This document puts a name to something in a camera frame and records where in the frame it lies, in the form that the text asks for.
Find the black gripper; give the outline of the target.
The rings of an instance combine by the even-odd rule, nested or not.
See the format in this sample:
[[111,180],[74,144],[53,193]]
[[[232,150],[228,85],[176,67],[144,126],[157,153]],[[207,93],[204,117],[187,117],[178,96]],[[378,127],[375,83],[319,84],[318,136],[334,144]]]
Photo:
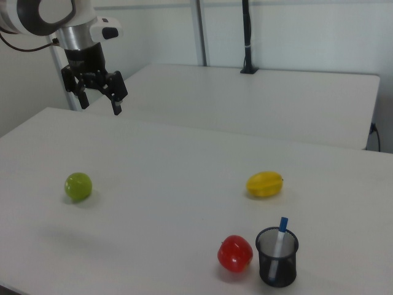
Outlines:
[[87,109],[90,105],[85,89],[102,91],[111,101],[115,116],[122,111],[122,101],[128,95],[120,71],[107,73],[105,59],[100,43],[82,50],[65,50],[68,65],[61,70],[64,87],[67,92],[74,92],[80,107]]

